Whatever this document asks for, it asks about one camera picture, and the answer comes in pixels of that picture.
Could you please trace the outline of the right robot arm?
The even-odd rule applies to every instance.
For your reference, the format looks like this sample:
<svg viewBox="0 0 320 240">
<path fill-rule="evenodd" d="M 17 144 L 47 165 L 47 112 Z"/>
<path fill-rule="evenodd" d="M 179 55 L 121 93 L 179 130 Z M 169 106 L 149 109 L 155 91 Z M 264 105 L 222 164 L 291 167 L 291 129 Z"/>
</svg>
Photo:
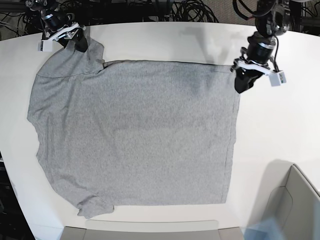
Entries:
<svg viewBox="0 0 320 240">
<path fill-rule="evenodd" d="M 42 37 L 38 43 L 39 52 L 51 52 L 53 42 L 66 47 L 74 42 L 77 51 L 84 53 L 88 49 L 88 42 L 84 35 L 86 27 L 75 21 L 73 13 L 60 10 L 55 0 L 27 0 L 25 5 L 34 12 L 39 13 L 42 25 Z"/>
</svg>

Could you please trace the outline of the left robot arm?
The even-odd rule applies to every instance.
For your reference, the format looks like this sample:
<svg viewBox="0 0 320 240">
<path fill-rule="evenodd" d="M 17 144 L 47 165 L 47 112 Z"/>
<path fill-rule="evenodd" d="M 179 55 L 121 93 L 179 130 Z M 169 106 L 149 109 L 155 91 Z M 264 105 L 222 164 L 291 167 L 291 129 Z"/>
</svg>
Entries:
<svg viewBox="0 0 320 240">
<path fill-rule="evenodd" d="M 235 13 L 244 20 L 255 19 L 256 31 L 247 38 L 248 47 L 240 49 L 240 57 L 233 61 L 234 89 L 239 94 L 254 86 L 262 76 L 269 78 L 273 87 L 287 82 L 285 72 L 277 64 L 278 37 L 290 28 L 291 10 L 288 0 L 259 0 L 251 10 L 242 0 L 232 2 Z"/>
</svg>

